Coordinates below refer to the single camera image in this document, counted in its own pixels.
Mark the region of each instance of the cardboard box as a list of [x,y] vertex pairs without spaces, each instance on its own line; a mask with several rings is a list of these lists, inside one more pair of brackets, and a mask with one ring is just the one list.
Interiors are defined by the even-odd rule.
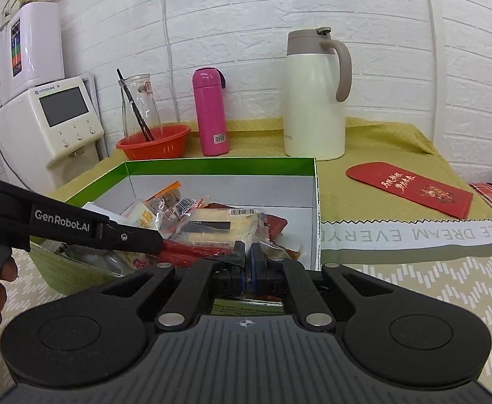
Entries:
[[[184,197],[258,208],[287,219],[283,236],[302,244],[300,261],[320,269],[320,211],[317,171],[311,158],[199,158],[124,162],[85,186],[67,202],[96,205],[120,214],[174,181]],[[45,281],[70,295],[115,279],[105,271],[43,249],[33,238],[30,256]]]

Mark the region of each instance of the jug handle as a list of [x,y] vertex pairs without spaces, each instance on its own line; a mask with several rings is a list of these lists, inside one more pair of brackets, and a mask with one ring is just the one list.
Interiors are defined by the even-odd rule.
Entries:
[[333,48],[338,54],[338,60],[340,61],[340,83],[336,91],[336,100],[340,103],[344,102],[349,97],[350,85],[353,78],[349,49],[343,42],[335,39],[321,41],[321,47],[324,49]]

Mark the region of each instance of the silver rivet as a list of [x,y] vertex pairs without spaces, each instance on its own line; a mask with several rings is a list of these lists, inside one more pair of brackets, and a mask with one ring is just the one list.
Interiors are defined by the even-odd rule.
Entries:
[[306,322],[312,326],[326,326],[332,322],[332,318],[326,313],[311,313],[306,316]]
[[184,316],[179,313],[164,313],[158,318],[158,322],[163,326],[177,326],[183,324],[184,321]]

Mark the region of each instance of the orange basket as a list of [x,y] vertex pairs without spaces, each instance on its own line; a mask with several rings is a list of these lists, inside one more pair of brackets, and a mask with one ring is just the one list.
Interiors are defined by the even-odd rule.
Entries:
[[[115,147],[124,151],[131,161],[180,158],[186,146],[186,135],[190,131],[190,126],[185,124],[164,126],[163,138],[147,143],[143,133],[138,132],[129,138],[123,138]],[[155,137],[154,129],[151,129],[151,134]]]

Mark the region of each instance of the barcode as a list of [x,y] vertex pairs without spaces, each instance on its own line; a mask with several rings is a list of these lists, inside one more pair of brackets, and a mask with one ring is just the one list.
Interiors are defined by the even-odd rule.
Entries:
[[177,202],[173,210],[175,211],[175,214],[177,214],[177,216],[181,218],[188,212],[188,210],[194,205],[194,203],[195,200],[193,199],[182,198],[181,200],[179,200],[179,202]]
[[251,215],[255,214],[254,209],[230,209],[228,215]]
[[225,133],[219,133],[214,136],[214,144],[225,143]]

